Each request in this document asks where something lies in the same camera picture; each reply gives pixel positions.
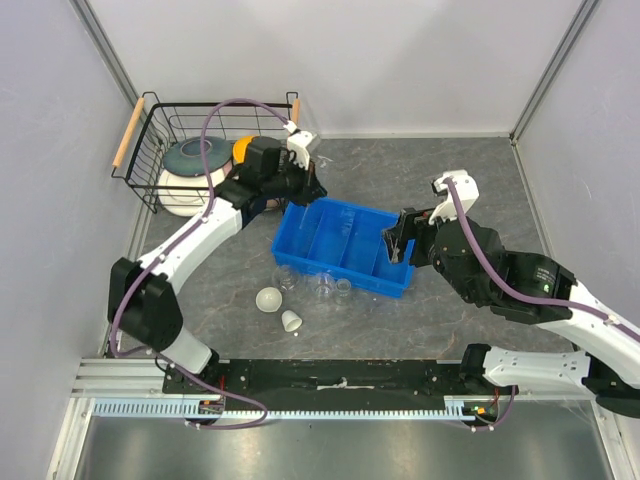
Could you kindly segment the blue plastic divided bin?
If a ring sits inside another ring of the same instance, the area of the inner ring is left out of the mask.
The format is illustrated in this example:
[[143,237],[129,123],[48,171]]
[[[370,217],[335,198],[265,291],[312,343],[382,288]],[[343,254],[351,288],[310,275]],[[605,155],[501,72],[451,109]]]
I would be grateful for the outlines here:
[[301,274],[328,273],[357,288],[400,298],[414,268],[389,261],[382,232],[394,226],[396,213],[322,198],[308,207],[290,204],[273,240],[279,265]]

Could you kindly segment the glass petri dish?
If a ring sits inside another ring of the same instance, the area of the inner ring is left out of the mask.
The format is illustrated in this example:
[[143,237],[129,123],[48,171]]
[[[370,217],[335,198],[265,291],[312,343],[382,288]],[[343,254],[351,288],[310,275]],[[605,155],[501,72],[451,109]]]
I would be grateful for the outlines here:
[[301,289],[302,276],[292,266],[280,265],[272,274],[272,283],[281,292],[295,292]]

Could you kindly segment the small glass bottle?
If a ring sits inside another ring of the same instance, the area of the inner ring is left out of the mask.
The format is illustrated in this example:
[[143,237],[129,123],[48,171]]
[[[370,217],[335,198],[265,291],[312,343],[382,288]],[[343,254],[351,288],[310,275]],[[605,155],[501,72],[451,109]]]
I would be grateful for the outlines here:
[[346,278],[338,279],[335,283],[334,300],[339,305],[347,304],[351,299],[352,286]]

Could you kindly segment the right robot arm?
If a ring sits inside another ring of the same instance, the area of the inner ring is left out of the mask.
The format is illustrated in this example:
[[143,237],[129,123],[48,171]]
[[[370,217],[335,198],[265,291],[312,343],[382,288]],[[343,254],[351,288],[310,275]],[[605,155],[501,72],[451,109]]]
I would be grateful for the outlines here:
[[498,232],[470,218],[438,219],[404,209],[382,233],[391,262],[432,267],[460,298],[507,321],[539,327],[578,347],[573,354],[508,353],[470,345],[458,381],[477,394],[490,385],[585,391],[613,413],[639,416],[639,329],[599,301],[552,258],[508,250]]

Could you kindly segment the white plastic cup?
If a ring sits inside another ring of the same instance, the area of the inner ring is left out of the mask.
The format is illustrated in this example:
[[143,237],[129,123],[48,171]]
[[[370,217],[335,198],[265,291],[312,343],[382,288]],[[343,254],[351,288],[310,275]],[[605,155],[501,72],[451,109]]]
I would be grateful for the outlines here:
[[285,332],[292,333],[301,327],[303,320],[292,310],[286,310],[281,315],[281,323]]

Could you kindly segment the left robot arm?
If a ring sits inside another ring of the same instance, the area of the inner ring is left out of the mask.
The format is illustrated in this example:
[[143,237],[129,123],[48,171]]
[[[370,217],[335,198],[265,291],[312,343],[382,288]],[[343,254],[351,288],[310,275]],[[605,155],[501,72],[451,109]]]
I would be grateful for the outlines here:
[[253,138],[243,163],[232,168],[208,203],[168,240],[136,261],[119,259],[109,285],[113,331],[125,332],[186,369],[185,382],[196,392],[215,389],[219,356],[187,329],[177,295],[204,260],[247,227],[268,201],[308,206],[326,196],[310,154],[317,141],[302,130],[284,142]]

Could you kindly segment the glass conical flask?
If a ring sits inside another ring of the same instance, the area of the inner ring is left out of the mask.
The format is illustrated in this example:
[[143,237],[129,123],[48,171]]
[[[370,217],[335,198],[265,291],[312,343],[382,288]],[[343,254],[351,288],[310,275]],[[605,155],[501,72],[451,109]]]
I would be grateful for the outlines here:
[[317,301],[327,302],[334,296],[336,281],[329,273],[317,273],[310,277],[309,289]]

